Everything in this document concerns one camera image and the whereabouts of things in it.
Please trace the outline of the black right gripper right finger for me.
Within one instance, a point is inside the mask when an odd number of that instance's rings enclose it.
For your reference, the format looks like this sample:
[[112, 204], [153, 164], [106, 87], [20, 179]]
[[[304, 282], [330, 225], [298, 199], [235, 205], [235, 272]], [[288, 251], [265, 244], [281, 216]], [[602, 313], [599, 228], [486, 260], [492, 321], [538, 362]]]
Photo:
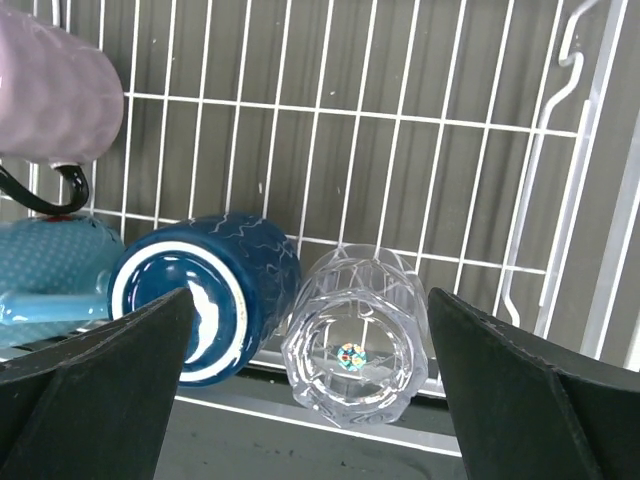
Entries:
[[428, 295], [436, 360], [471, 479], [636, 479], [639, 375]]

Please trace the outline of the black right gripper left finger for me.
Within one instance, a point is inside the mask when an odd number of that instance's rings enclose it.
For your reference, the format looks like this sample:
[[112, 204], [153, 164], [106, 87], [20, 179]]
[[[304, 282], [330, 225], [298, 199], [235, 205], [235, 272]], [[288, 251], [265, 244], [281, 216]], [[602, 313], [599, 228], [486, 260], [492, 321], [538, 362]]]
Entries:
[[2, 363], [2, 478], [153, 478], [193, 316], [180, 288]]

